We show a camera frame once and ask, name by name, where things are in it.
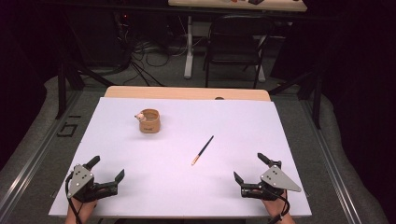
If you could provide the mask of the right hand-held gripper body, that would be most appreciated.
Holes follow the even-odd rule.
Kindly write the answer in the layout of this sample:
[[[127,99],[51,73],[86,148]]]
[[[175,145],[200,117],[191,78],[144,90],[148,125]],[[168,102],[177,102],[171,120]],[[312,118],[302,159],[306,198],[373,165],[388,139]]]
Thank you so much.
[[[301,192],[298,186],[288,177],[277,165],[273,165],[266,172],[260,175],[257,184],[245,183],[240,180],[241,196],[244,198],[261,199],[274,201],[278,199],[285,190]]]

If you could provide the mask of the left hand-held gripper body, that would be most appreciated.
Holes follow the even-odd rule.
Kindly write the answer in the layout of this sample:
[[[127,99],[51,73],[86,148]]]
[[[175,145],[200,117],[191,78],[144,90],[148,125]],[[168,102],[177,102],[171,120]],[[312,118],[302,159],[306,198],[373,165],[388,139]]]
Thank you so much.
[[[119,182],[115,180],[104,184],[95,183],[92,167],[88,164],[76,165],[69,180],[71,183],[68,184],[66,197],[74,198],[81,203],[89,203],[118,194]]]

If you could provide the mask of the black pen with orange end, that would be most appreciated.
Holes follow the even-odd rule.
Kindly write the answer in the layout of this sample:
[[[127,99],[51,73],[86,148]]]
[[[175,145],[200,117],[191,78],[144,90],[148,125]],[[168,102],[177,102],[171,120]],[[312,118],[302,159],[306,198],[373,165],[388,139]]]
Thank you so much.
[[[209,140],[205,143],[205,145],[202,147],[202,149],[199,151],[199,153],[195,156],[195,158],[191,162],[191,166],[193,166],[199,158],[202,156],[202,154],[205,152],[206,148],[209,146],[209,144],[212,142],[214,139],[215,135],[212,135]]]

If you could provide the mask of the person's right hand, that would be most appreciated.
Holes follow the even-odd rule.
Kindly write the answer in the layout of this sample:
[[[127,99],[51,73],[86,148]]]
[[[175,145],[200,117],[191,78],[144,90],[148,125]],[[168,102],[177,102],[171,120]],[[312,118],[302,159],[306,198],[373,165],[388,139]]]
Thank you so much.
[[[270,217],[281,214],[287,207],[286,203],[281,199],[276,199],[274,201],[262,200],[262,203]]]

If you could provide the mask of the person's left hand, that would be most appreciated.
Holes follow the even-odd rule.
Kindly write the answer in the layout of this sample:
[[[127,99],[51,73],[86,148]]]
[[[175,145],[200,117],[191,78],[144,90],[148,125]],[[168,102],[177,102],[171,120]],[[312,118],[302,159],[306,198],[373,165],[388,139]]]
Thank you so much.
[[[93,202],[89,202],[89,203],[81,203],[80,201],[72,198],[71,199],[72,204],[74,205],[76,211],[78,212],[78,217],[81,220],[87,220],[90,218],[90,216],[92,215],[92,212],[95,208],[95,206],[97,205],[97,201],[93,201]],[[76,218],[72,207],[68,206],[68,210],[67,210],[67,216],[66,218]]]

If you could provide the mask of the white board sheet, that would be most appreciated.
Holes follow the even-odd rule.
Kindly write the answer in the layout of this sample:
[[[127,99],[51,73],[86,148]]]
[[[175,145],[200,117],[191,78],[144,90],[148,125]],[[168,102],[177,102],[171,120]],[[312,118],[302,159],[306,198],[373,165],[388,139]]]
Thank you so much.
[[[139,131],[134,116],[147,108],[160,113],[158,133]],[[272,102],[103,97],[73,162],[100,156],[92,169],[99,183],[124,170],[118,194],[99,202],[96,217],[245,218],[266,213],[260,201],[242,198],[233,173],[259,182],[268,168],[258,153],[300,180]]]

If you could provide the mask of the brown ceramic cup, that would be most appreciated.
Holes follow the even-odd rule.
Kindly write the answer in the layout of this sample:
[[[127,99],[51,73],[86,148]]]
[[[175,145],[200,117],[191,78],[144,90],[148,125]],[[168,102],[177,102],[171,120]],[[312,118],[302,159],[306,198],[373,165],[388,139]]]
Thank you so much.
[[[156,109],[143,109],[134,117],[139,121],[141,133],[158,133],[161,129],[160,113]]]

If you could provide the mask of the black metal stand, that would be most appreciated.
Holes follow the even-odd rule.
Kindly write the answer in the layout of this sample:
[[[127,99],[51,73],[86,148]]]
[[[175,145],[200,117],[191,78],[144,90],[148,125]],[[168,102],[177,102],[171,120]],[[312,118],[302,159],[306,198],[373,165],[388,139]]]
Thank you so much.
[[[66,83],[69,83],[74,90],[81,91],[85,84],[82,78],[78,74],[78,71],[82,72],[106,87],[114,86],[114,83],[94,73],[92,70],[86,68],[81,63],[75,61],[62,62],[58,66],[58,113],[56,119],[59,119],[66,111],[67,97],[66,97]]]
[[[300,100],[307,100],[310,96],[313,96],[311,118],[315,124],[315,127],[319,129],[319,112],[321,103],[322,82],[322,74],[316,72],[307,72],[293,78],[292,80],[280,84],[278,87],[270,90],[269,94],[276,95],[290,88],[293,85],[299,85],[300,89],[297,92],[297,96]]]

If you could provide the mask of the white desk leg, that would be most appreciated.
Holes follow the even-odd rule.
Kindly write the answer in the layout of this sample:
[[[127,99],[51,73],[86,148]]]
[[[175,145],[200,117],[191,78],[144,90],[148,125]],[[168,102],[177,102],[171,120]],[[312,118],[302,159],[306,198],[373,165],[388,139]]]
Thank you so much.
[[[184,78],[190,79],[192,76],[192,66],[193,66],[193,49],[192,49],[192,20],[191,16],[188,17],[187,23],[187,54],[184,70]]]
[[[262,45],[263,45],[265,39],[266,39],[266,35],[263,35],[263,36],[260,38],[259,44],[260,44],[261,47],[262,47]],[[260,83],[263,83],[263,82],[266,80],[265,74],[264,74],[264,71],[263,71],[263,68],[262,68],[262,65],[260,65],[260,72],[259,72],[259,78],[258,78],[258,80],[260,81]]]

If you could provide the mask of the light wooden table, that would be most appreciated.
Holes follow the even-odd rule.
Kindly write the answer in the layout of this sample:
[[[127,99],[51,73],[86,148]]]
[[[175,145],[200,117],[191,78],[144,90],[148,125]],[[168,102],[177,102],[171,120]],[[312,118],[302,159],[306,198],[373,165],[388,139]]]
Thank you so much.
[[[143,99],[186,99],[186,100],[253,100],[270,102],[265,90],[181,88],[181,87],[135,87],[111,86],[105,97]]]

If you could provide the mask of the black folding chair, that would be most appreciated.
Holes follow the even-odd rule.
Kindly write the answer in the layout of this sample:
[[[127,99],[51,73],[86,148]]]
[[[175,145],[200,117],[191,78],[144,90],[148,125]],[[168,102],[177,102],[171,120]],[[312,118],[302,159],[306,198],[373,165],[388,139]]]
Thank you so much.
[[[274,22],[263,15],[225,15],[215,19],[207,37],[204,70],[208,86],[210,65],[255,67],[253,89],[257,87],[264,49],[275,30]]]

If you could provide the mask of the dark cabinet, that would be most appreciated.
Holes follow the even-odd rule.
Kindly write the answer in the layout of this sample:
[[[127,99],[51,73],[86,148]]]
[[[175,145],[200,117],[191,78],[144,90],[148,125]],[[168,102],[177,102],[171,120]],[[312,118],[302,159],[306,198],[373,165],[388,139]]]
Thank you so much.
[[[66,15],[87,66],[115,67],[124,63],[124,50],[111,12],[72,8]]]

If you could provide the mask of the background wooden desk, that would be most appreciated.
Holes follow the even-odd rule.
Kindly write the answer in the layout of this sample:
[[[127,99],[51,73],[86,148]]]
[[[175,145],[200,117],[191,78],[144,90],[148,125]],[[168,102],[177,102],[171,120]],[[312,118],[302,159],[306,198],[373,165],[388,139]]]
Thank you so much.
[[[292,12],[307,11],[307,6],[303,0],[264,0],[257,6],[250,4],[248,1],[234,3],[230,0],[168,0],[168,5],[174,7],[238,8]]]

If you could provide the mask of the metal floor rail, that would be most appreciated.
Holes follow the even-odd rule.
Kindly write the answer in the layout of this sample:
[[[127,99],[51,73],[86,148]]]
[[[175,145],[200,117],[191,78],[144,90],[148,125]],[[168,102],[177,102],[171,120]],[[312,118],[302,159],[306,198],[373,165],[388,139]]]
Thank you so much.
[[[52,139],[64,124],[67,113],[80,95],[80,91],[72,91],[69,94],[66,110],[58,119],[58,99],[53,94],[47,95],[27,133],[0,171],[0,222],[7,219],[18,203],[50,149]]]
[[[332,181],[332,186],[335,190],[337,199],[343,208],[348,224],[361,224],[361,218],[357,212],[355,204],[352,202],[347,186],[341,177],[341,174],[336,166],[330,148],[325,140],[322,130],[317,128],[316,123],[313,121],[311,116],[312,106],[307,101],[300,102],[305,116],[308,118],[311,130],[319,144],[319,150],[322,155],[324,166],[326,167],[327,173]]]

